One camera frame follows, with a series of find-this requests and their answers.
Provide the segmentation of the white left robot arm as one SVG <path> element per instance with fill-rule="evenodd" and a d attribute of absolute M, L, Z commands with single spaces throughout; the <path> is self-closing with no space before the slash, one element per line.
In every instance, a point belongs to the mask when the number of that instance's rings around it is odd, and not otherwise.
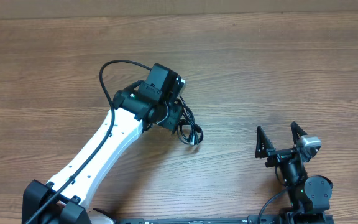
<path fill-rule="evenodd" d="M 114 96 L 110 109 L 82 150 L 46 184 L 33 180 L 25 189 L 23 223 L 114 223 L 105 212 L 90 210 L 91 201 L 120 155 L 153 124 L 173 131 L 182 106 L 177 99 L 186 82 L 161 64 Z"/>

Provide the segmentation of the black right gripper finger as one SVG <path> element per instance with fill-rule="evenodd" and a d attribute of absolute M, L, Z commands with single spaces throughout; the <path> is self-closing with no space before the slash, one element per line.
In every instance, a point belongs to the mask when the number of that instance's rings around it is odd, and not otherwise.
<path fill-rule="evenodd" d="M 255 157 L 256 158 L 268 157 L 275 150 L 275 147 L 273 146 L 272 142 L 267 137 L 266 133 L 264 132 L 261 126 L 257 127 L 256 133 L 257 133 L 257 144 L 255 148 Z"/>
<path fill-rule="evenodd" d="M 298 144 L 299 139 L 302 136 L 307 135 L 307 133 L 302 128 L 300 128 L 300 126 L 295 121 L 293 121 L 291 123 L 290 127 L 291 127 L 291 133 L 292 133 L 292 137 L 293 137 L 293 143 L 294 143 L 294 145 L 296 145 L 296 144 Z"/>

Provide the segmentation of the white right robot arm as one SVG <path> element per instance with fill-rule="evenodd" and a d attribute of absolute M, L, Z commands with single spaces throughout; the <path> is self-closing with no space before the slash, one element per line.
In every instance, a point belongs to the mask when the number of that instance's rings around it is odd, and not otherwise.
<path fill-rule="evenodd" d="M 265 166 L 275 169 L 276 178 L 284 189 L 274 195 L 261 208 L 257 222 L 263 220 L 267 206 L 283 194 L 288 194 L 291 206 L 282 208 L 275 217 L 279 223 L 332 223 L 333 217 L 325 214 L 330 209 L 333 183 L 325 176 L 308 176 L 305 164 L 319 152 L 321 140 L 309 135 L 296 122 L 292 122 L 293 146 L 277 150 L 261 126 L 256 129 L 255 157 L 266 158 Z"/>

